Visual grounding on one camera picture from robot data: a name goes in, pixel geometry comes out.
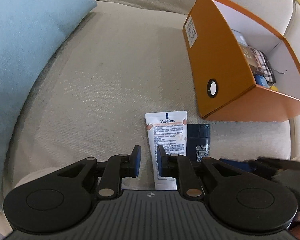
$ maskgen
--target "plaid pouch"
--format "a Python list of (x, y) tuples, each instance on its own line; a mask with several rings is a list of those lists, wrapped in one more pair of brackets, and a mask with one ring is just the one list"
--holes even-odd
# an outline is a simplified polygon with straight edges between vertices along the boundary
[(258, 49), (255, 49), (255, 48), (252, 48), (252, 47), (249, 47), (249, 48), (251, 49), (256, 61), (258, 62), (258, 64), (262, 68), (266, 81), (269, 84), (272, 84), (272, 85), (275, 84), (275, 77), (274, 77), (274, 74), (273, 74), (273, 71), (272, 71), (272, 68), (271, 68), (271, 64), (268, 61), (266, 55)]

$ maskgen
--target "white plastic container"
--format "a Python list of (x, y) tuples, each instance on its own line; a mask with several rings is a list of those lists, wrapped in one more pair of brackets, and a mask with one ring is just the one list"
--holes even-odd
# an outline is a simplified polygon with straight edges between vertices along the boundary
[(187, 112), (162, 112), (146, 114), (148, 139), (154, 170), (156, 190), (177, 189), (176, 179), (159, 176), (157, 146), (163, 145), (167, 154), (186, 155), (187, 146)]

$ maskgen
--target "orange box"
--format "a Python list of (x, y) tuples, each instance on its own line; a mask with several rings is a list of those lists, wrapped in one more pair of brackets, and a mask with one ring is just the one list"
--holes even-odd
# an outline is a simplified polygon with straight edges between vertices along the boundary
[[(279, 92), (256, 84), (231, 29), (267, 55)], [(300, 63), (284, 36), (229, 0), (197, 0), (183, 27), (201, 117), (286, 121), (300, 114)]]

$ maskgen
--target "sticker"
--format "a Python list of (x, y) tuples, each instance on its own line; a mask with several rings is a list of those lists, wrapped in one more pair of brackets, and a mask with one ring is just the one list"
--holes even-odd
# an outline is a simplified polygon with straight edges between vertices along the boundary
[(186, 22), (186, 33), (189, 41), (190, 48), (194, 44), (195, 40), (197, 39), (197, 31), (195, 30), (194, 23), (192, 17), (190, 16)]

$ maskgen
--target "beige sofa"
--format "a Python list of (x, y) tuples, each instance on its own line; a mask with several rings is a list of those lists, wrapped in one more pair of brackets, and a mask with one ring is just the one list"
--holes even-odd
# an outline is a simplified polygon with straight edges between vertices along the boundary
[[(195, 0), (98, 0), (51, 58), (20, 114), (7, 155), (4, 194), (24, 176), (87, 156), (142, 147), (136, 189), (154, 188), (145, 113), (197, 112), (181, 32)], [(300, 60), (300, 5), (294, 0), (232, 0), (285, 34)], [(300, 155), (300, 116), (284, 123), (211, 123), (211, 156)], [(0, 233), (11, 228), (0, 213)]]

